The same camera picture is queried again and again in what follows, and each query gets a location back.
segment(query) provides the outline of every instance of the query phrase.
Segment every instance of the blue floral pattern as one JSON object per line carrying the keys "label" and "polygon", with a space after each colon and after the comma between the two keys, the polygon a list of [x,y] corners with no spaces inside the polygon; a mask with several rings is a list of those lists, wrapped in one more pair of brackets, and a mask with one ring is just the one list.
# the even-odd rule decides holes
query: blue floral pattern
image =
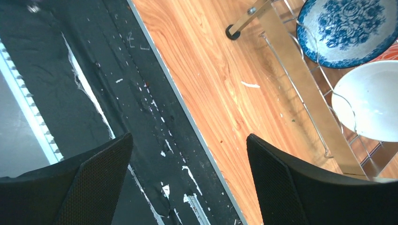
{"label": "blue floral pattern", "polygon": [[[356,4],[363,4],[365,6],[369,5],[368,8],[369,8],[369,10],[371,10],[371,9],[373,9],[372,8],[373,5],[367,4],[367,3],[369,3],[369,1],[373,2],[373,3],[376,3],[379,7],[381,6],[382,8],[384,8],[383,5],[390,5],[391,7],[394,7],[393,10],[398,12],[398,0],[377,0],[377,1],[374,1],[374,0],[338,0],[338,1],[333,0],[332,2],[334,2],[334,3],[337,2],[337,4],[335,4],[335,5],[339,5],[340,9],[341,9],[341,3],[344,3],[344,2],[346,2],[346,3],[347,2],[355,2]],[[391,32],[391,33],[383,33],[383,34],[380,33],[379,36],[384,38],[384,39],[380,39],[379,40],[380,44],[376,48],[374,48],[374,50],[372,52],[370,52],[369,54],[367,54],[365,56],[358,55],[357,57],[355,57],[353,55],[354,56],[353,58],[344,58],[344,57],[342,57],[339,60],[329,60],[327,55],[318,54],[316,52],[316,49],[314,49],[314,46],[313,46],[313,41],[311,40],[312,44],[310,44],[310,41],[309,41],[313,37],[308,32],[307,28],[305,28],[306,23],[304,22],[304,20],[306,18],[308,18],[308,16],[312,17],[314,15],[313,7],[315,6],[315,4],[317,2],[319,3],[319,0],[306,0],[306,2],[304,3],[304,5],[303,5],[303,7],[302,7],[302,9],[300,11],[300,14],[298,15],[298,18],[297,18],[298,24],[297,24],[297,27],[296,27],[296,34],[297,34],[298,43],[301,46],[304,54],[310,60],[312,60],[314,62],[319,62],[324,67],[328,67],[328,68],[351,68],[351,67],[355,67],[355,66],[358,66],[360,64],[363,64],[363,63],[367,63],[367,62],[375,59],[376,57],[378,57],[383,52],[385,52],[395,42],[395,40],[398,38],[398,14],[395,14],[392,18],[391,17],[387,18],[387,20],[391,19],[391,20],[395,21],[395,26],[391,27],[391,30],[389,30],[389,32]],[[333,9],[333,7],[337,7],[337,6],[335,6],[335,5],[331,4],[331,3],[329,3],[329,4],[330,4],[331,9]],[[384,16],[383,15],[379,15],[377,18],[381,18],[382,21],[384,20]],[[312,32],[317,32],[319,27],[320,27],[320,24],[319,24],[317,18],[316,18],[315,22],[317,23],[317,27],[318,28],[317,28],[317,30],[313,30]],[[328,40],[328,38],[325,36],[325,38],[323,40],[324,41],[323,43],[327,42],[326,40]],[[360,41],[358,41],[358,42],[356,42],[356,44],[351,44],[351,45],[361,45],[361,44],[360,44]],[[353,49],[347,49],[346,51],[345,50],[343,50],[343,51],[344,52],[355,51],[355,47]]]}
{"label": "blue floral pattern", "polygon": [[329,48],[350,47],[365,43],[370,34],[378,34],[378,28],[385,23],[385,8],[380,0],[329,0],[318,17],[320,41],[326,41]]}

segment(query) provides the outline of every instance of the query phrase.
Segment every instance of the aluminum threshold strip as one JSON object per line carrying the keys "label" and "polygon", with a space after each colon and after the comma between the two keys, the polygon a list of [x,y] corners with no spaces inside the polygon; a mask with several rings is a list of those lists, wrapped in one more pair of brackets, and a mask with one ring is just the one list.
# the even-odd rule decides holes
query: aluminum threshold strip
{"label": "aluminum threshold strip", "polygon": [[63,156],[54,141],[54,137],[51,135],[43,117],[40,115],[33,101],[33,95],[26,88],[23,77],[16,69],[1,39],[0,56],[0,71],[28,121],[41,149],[46,155],[48,162],[51,165],[60,162],[63,160]]}
{"label": "aluminum threshold strip", "polygon": [[168,82],[170,83],[170,86],[173,89],[173,91],[174,91],[174,93],[175,93],[175,95],[176,95],[176,97],[178,99],[178,102],[180,103],[181,107],[183,108],[183,110],[184,110],[184,112],[185,112],[185,114],[186,114],[186,116],[187,116],[192,128],[195,130],[196,136],[198,137],[198,139],[200,141],[200,144],[202,145],[203,149],[205,150],[205,152],[207,154],[207,157],[209,158],[210,163],[212,164],[212,166],[213,166],[218,178],[220,179],[220,181],[221,181],[221,183],[222,183],[222,185],[223,185],[223,187],[225,189],[225,192],[227,193],[228,197],[230,198],[230,200],[232,202],[232,205],[234,206],[234,208],[235,208],[235,210],[236,210],[236,212],[237,212],[242,224],[247,225],[246,218],[244,217],[244,215],[243,215],[240,207],[238,206],[238,204],[237,204],[237,202],[236,202],[236,200],[235,200],[230,188],[228,187],[228,184],[225,181],[224,176],[221,174],[221,171],[218,168],[217,163],[215,162],[215,160],[213,158],[213,155],[210,152],[210,149],[208,148],[208,146],[206,144],[205,139],[203,138],[202,134],[200,133],[200,131],[198,129],[198,126],[195,123],[195,120],[193,119],[191,113],[189,112],[189,109],[186,106],[186,104],[185,104],[185,102],[183,100],[183,97],[182,97],[180,91],[178,90],[178,88],[176,86],[176,83],[174,82],[174,80],[173,80],[173,78],[172,78],[172,76],[170,74],[169,69],[167,68],[166,64],[164,63],[164,61],[163,61],[163,59],[161,57],[161,54],[159,53],[159,50],[156,48],[155,43],[154,43],[151,35],[149,34],[148,29],[146,28],[146,26],[144,24],[144,21],[142,20],[142,18],[139,15],[139,12],[138,12],[136,6],[134,5],[133,0],[127,0],[127,2],[129,4],[129,6],[131,8],[131,11],[133,12],[136,20],[139,23],[139,26],[140,26],[141,30],[143,31],[146,39],[148,40],[148,43],[149,43],[149,46],[150,46],[151,50],[155,54],[155,56],[156,56],[156,58],[157,58],[157,60],[158,60],[158,62],[160,64],[160,66],[161,66],[161,68],[162,68],[162,70],[163,70]]}

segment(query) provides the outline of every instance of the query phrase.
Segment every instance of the small white scrap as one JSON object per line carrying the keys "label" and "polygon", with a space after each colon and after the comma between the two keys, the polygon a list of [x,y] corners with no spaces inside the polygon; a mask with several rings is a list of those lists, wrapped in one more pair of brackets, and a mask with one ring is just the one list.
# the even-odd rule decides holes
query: small white scrap
{"label": "small white scrap", "polygon": [[258,84],[250,84],[250,83],[246,83],[246,82],[243,82],[243,81],[241,81],[241,83],[244,86],[249,87],[249,88],[260,88],[260,86]]}
{"label": "small white scrap", "polygon": [[168,196],[170,195],[170,186],[169,185],[165,185],[162,187],[163,192],[164,192],[164,196],[166,198],[168,198]]}

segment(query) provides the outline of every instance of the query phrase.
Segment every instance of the black floor mat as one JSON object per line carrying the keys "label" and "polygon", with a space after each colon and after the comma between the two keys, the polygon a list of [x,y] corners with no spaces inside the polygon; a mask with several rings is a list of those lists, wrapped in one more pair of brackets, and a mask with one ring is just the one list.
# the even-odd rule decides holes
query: black floor mat
{"label": "black floor mat", "polygon": [[184,195],[197,198],[211,224],[239,221],[127,1],[44,0],[39,6],[31,13],[25,3],[2,1],[0,37],[63,156],[110,136],[77,86],[64,37],[114,135],[134,136],[114,224],[199,224]]}

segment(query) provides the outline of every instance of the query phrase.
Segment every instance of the metal strip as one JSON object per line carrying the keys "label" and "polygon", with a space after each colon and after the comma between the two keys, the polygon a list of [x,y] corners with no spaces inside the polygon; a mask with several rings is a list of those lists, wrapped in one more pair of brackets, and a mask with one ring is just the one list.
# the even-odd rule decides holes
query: metal strip
{"label": "metal strip", "polygon": [[6,47],[0,39],[0,71],[3,74],[9,88],[28,121],[38,143],[41,146],[48,162],[52,165],[63,160],[54,137],[51,135],[43,117],[33,100],[33,95],[26,88],[23,77],[19,74],[15,64],[11,60]]}

